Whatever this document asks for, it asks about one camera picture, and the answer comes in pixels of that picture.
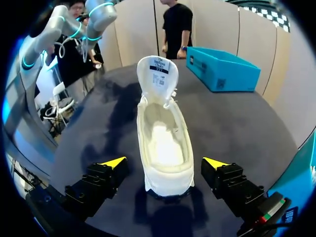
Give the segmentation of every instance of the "man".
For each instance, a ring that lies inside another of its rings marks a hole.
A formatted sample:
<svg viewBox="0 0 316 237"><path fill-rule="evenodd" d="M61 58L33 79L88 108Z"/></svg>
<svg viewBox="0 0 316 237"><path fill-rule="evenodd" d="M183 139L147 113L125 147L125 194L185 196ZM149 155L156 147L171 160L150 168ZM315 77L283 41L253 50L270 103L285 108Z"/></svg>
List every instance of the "man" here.
<svg viewBox="0 0 316 237"><path fill-rule="evenodd" d="M178 3L177 0L160 0L160 2L169 6L163 15L162 51L166 53L167 59L185 59L186 47L192 46L193 14L187 6Z"/></svg>
<svg viewBox="0 0 316 237"><path fill-rule="evenodd" d="M67 6L69 13L74 18L78 18L84 12L84 3L84 0L73 0ZM63 43L66 38L66 36L62 35L57 42ZM87 61L84 63L80 42L77 39L67 41L64 43L64 47L63 58L59 56L59 45L47 49L46 64L49 65L57 56L59 74L67 92L77 103L80 103L84 99L86 92L90 91L96 80L100 78L99 74L104 73L103 68L100 70L96 69L96 65L103 64L100 48L96 46L94 50L90 50Z"/></svg>

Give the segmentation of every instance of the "shoe tongue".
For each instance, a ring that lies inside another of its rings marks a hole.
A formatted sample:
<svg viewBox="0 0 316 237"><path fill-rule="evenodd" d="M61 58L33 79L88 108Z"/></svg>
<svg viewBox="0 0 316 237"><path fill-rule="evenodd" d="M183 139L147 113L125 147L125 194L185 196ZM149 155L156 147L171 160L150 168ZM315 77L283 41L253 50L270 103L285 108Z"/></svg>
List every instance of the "shoe tongue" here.
<svg viewBox="0 0 316 237"><path fill-rule="evenodd" d="M179 76L173 62L158 56L142 59L139 62L137 74L143 94L148 99L152 97L162 103L170 100Z"/></svg>

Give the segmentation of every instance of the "shoe label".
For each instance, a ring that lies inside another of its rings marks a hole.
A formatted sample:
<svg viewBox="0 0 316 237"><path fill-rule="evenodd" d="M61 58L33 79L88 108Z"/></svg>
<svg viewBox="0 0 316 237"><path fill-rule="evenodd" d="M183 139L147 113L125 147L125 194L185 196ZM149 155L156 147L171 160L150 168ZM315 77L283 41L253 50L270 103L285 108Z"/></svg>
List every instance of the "shoe label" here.
<svg viewBox="0 0 316 237"><path fill-rule="evenodd" d="M162 73L154 73L153 84L155 87L164 87L165 86L165 75Z"/></svg>
<svg viewBox="0 0 316 237"><path fill-rule="evenodd" d="M150 70L169 74L170 61L163 58L152 58L150 62Z"/></svg>

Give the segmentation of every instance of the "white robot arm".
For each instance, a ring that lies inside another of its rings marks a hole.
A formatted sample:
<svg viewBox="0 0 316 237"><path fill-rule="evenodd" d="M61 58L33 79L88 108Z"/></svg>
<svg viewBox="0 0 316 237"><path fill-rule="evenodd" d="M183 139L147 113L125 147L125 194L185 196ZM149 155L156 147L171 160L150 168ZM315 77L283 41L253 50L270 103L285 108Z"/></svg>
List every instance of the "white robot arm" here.
<svg viewBox="0 0 316 237"><path fill-rule="evenodd" d="M31 69L43 50L54 45L62 34L86 42L86 51L92 49L105 29L117 18L114 5L123 0L87 0L85 7L89 12L89 23L86 27L68 12L64 5L56 6L42 31L29 45L21 60L24 70Z"/></svg>

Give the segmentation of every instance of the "blue box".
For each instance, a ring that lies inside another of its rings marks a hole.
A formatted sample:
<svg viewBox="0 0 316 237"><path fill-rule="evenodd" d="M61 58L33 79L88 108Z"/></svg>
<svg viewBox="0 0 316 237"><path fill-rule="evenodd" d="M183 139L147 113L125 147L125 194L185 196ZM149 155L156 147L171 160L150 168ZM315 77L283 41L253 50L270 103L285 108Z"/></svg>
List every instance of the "blue box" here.
<svg viewBox="0 0 316 237"><path fill-rule="evenodd" d="M260 68L224 51L187 48L187 67L212 92L254 91Z"/></svg>

